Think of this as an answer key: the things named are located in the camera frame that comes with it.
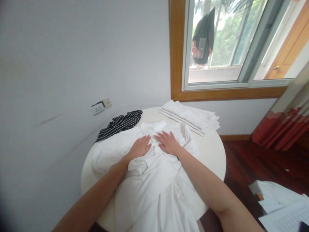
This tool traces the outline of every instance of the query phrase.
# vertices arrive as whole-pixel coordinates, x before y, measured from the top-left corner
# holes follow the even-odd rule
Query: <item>window sill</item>
[[[218,101],[218,100],[241,100],[241,99],[260,99],[278,98],[287,86],[266,87],[266,88],[241,88],[241,89],[212,89],[201,91],[179,91],[172,88],[172,99],[181,102],[195,101]]]

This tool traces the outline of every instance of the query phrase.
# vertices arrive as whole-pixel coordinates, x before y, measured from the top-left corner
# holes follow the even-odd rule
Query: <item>hand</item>
[[[160,135],[154,137],[161,143],[159,144],[159,147],[166,153],[172,154],[177,156],[184,148],[179,145],[179,143],[176,141],[175,136],[172,132],[170,132],[170,135],[163,131],[163,134],[158,133]]]
[[[133,146],[131,147],[129,153],[127,153],[123,158],[130,162],[134,158],[144,156],[150,149],[151,143],[149,143],[150,135],[145,135],[144,137],[141,137],[135,141]]]

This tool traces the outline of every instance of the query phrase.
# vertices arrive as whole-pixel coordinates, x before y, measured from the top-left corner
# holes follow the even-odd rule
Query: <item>stack of folded clothes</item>
[[[219,117],[214,112],[185,106],[179,101],[170,100],[159,109],[159,112],[177,122],[187,124],[191,131],[200,136],[211,134],[220,128],[217,121]]]

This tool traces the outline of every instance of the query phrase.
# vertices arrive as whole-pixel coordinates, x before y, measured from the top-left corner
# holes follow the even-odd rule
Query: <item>wooden door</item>
[[[309,39],[309,0],[296,18],[264,79],[282,79]]]

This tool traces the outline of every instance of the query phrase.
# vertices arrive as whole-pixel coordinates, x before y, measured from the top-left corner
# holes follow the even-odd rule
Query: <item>forearm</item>
[[[177,157],[186,169],[201,198],[215,213],[220,213],[234,201],[239,201],[222,180],[185,149]]]
[[[111,167],[107,174],[72,206],[53,231],[88,231],[107,206],[126,173],[128,164],[128,160],[122,159]]]
[[[263,231],[247,208],[212,171],[185,149],[177,157],[203,201],[219,217],[227,231]]]

